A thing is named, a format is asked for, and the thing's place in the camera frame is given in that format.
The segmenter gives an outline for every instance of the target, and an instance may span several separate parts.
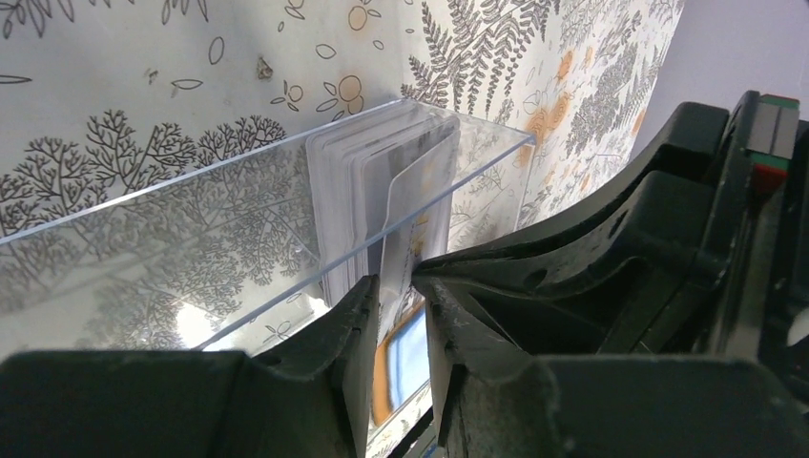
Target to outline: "gray wall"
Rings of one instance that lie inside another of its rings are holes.
[[[733,109],[748,89],[798,98],[809,118],[809,1],[686,0],[633,156],[679,103]]]

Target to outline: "clear acrylic card holder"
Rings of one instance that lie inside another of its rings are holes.
[[[401,103],[414,102],[374,110]],[[0,239],[0,357],[40,348],[255,354],[328,311],[325,272],[442,199],[451,199],[450,251],[513,231],[531,135],[427,109],[460,119],[451,184],[325,265],[305,143],[343,120]]]

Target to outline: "stack of cards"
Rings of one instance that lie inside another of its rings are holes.
[[[420,259],[446,251],[450,197],[409,217],[451,185],[459,141],[457,117],[408,100],[350,117],[306,139],[322,267],[406,219],[384,241],[325,275],[329,304],[363,275],[379,274],[381,333],[392,327],[410,272]]]

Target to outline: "orange blotch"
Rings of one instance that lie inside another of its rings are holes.
[[[565,119],[565,115],[568,113],[571,100],[573,100],[573,96],[569,92],[565,91],[559,94],[559,98],[556,99],[556,103],[553,104],[553,108],[550,110],[548,120],[549,130],[552,131],[562,124],[562,121]]]
[[[645,108],[640,111],[640,113],[637,115],[637,118],[634,121],[633,131],[632,131],[633,135],[637,135],[637,133],[640,132],[640,126],[643,124],[644,116],[646,116],[646,109]]]
[[[584,66],[589,67],[592,63],[592,53],[593,49],[592,46],[587,47],[587,52],[584,54]]]
[[[587,185],[590,183],[590,174],[584,175],[584,179],[582,179],[582,184],[579,190],[584,191],[587,189]]]
[[[573,65],[573,51],[565,52],[562,56],[562,63],[559,64],[559,70],[556,71],[556,79],[563,81],[570,72],[570,66]]]
[[[536,148],[524,146],[520,148],[517,154],[517,166],[524,169],[530,165],[530,160],[533,157],[533,152],[542,146],[545,140],[545,134],[548,129],[548,111],[541,108],[534,112],[533,116],[526,123],[526,131],[533,133],[536,136]]]

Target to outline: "wallpaper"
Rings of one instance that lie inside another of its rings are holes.
[[[0,0],[0,235],[411,97],[536,135],[453,200],[450,245],[491,239],[625,165],[683,3]],[[0,244],[0,354],[187,347],[317,271],[302,144],[183,183]],[[316,296],[219,345],[288,338]]]

